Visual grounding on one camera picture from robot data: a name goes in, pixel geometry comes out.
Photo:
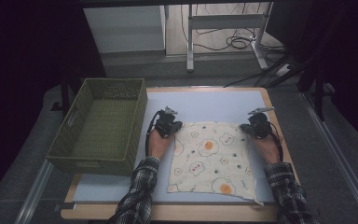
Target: person's left hand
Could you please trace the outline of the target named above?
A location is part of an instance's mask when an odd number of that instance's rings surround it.
[[[167,138],[162,138],[158,131],[153,129],[149,138],[149,156],[157,157],[161,160],[173,138],[174,134],[168,136]]]

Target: person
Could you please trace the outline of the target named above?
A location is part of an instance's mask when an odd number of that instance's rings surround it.
[[[252,138],[265,159],[264,171],[280,209],[278,223],[319,223],[306,202],[306,191],[296,182],[290,163],[280,162],[272,137]],[[129,192],[117,205],[116,213],[106,223],[149,223],[154,187],[158,181],[158,166],[169,148],[173,135],[161,138],[156,130],[150,133],[149,156],[139,162],[131,175]]]

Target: white metal frame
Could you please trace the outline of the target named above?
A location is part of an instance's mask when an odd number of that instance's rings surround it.
[[[252,39],[251,46],[260,68],[268,69],[260,51],[260,42],[266,30],[271,7],[272,2],[269,2],[267,9],[257,14],[193,16],[192,5],[188,5],[187,72],[194,71],[193,30],[197,29],[259,28],[256,37]]]

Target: plaid sleeve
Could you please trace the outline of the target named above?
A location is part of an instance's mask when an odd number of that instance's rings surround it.
[[[264,172],[277,203],[281,205],[278,212],[278,223],[291,223],[290,219],[301,224],[319,223],[308,208],[307,192],[296,182],[290,163],[281,162],[268,165]]]
[[[123,212],[115,223],[149,223],[152,193],[157,184],[159,159],[148,157],[139,162],[131,175],[129,192],[117,205],[116,214]]]

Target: basket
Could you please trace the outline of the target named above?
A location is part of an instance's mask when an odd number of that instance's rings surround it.
[[[46,159],[64,173],[131,175],[146,104],[144,79],[86,79]]]

